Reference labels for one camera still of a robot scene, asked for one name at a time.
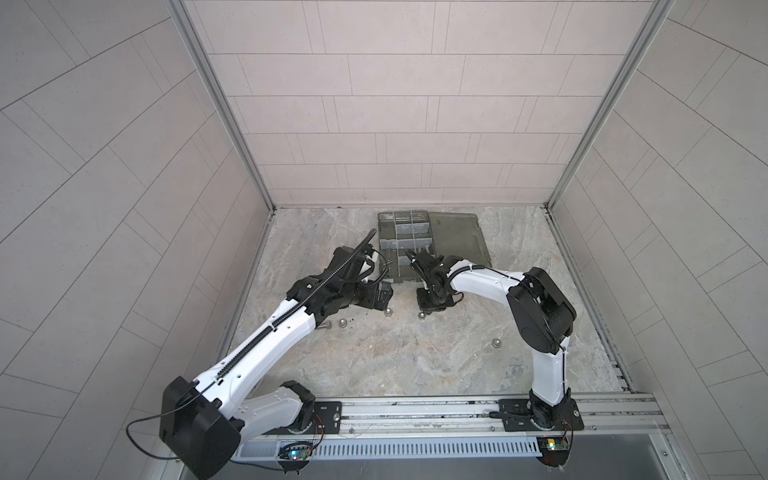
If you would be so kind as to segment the grey compartment organizer box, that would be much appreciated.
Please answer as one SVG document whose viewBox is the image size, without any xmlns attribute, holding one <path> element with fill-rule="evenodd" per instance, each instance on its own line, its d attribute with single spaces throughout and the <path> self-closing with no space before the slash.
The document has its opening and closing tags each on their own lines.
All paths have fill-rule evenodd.
<svg viewBox="0 0 768 480">
<path fill-rule="evenodd" d="M 388 280 L 418 281 L 408 251 L 458 256 L 491 266 L 491 257 L 478 217 L 470 213 L 402 210 L 377 214 L 380 266 L 389 266 Z"/>
</svg>

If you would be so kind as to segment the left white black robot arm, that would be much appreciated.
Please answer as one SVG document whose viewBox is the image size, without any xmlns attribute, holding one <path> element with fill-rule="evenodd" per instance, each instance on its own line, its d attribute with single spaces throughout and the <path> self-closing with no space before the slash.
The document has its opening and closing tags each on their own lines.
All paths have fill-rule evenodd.
<svg viewBox="0 0 768 480">
<path fill-rule="evenodd" d="M 350 306 L 384 311 L 393 289 L 377 274 L 370 230 L 355 247 L 334 251 L 319 274 L 297 280 L 273 314 L 230 354 L 188 381 L 177 377 L 164 389 L 159 439 L 198 479 L 210 479 L 240 445 L 275 429 L 303 432 L 315 416 L 315 397 L 296 381 L 269 394 L 249 393 L 299 341 L 330 316 Z"/>
</svg>

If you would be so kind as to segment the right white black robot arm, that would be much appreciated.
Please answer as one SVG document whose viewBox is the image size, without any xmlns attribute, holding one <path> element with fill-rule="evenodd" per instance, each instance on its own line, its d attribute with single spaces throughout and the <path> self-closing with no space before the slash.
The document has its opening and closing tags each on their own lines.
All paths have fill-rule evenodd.
<svg viewBox="0 0 768 480">
<path fill-rule="evenodd" d="M 410 267 L 423 286 L 417 290 L 422 316 L 455 306 L 467 293 L 509 307 L 520 337 L 532 350 L 529 398 L 514 406 L 501 401 L 489 416 L 507 431 L 577 431 L 583 421 L 566 381 L 570 336 L 577 313 L 549 274 L 538 267 L 506 272 L 456 257 L 408 250 Z"/>
</svg>

